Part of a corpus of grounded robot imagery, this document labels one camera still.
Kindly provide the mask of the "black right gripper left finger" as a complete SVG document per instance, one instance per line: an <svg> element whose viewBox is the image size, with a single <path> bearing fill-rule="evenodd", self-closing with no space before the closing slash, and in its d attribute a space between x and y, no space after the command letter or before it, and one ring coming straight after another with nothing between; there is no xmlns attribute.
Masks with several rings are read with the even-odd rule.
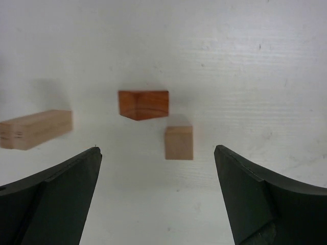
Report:
<svg viewBox="0 0 327 245"><path fill-rule="evenodd" d="M101 162L92 147L1 186L1 244L79 244Z"/></svg>

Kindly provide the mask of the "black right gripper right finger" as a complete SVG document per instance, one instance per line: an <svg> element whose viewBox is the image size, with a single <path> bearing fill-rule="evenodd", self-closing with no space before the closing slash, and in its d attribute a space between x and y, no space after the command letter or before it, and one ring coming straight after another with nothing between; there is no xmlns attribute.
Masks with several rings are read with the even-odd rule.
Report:
<svg viewBox="0 0 327 245"><path fill-rule="evenodd" d="M326 244L326 188L273 172L223 145L214 155L235 244Z"/></svg>

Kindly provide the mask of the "long light wood block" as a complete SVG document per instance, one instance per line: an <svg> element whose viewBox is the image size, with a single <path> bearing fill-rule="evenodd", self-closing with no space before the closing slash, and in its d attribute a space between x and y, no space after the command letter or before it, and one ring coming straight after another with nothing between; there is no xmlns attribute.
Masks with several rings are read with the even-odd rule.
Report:
<svg viewBox="0 0 327 245"><path fill-rule="evenodd" d="M48 110L1 122L1 148L29 150L73 130L73 113Z"/></svg>

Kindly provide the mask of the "small light wood cube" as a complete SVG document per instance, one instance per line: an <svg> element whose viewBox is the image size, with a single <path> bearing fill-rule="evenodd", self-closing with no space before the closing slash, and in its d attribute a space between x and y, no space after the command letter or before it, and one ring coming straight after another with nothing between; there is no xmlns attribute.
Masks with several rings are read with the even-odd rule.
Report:
<svg viewBox="0 0 327 245"><path fill-rule="evenodd" d="M165 131L165 159L193 160L193 127L168 126Z"/></svg>

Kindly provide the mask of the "dark orange triangular block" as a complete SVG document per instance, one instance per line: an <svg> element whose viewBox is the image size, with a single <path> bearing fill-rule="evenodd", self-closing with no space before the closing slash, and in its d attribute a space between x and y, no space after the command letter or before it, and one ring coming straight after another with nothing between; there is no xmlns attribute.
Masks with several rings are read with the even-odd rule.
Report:
<svg viewBox="0 0 327 245"><path fill-rule="evenodd" d="M167 90L119 90L118 101L120 115L135 121L169 115Z"/></svg>

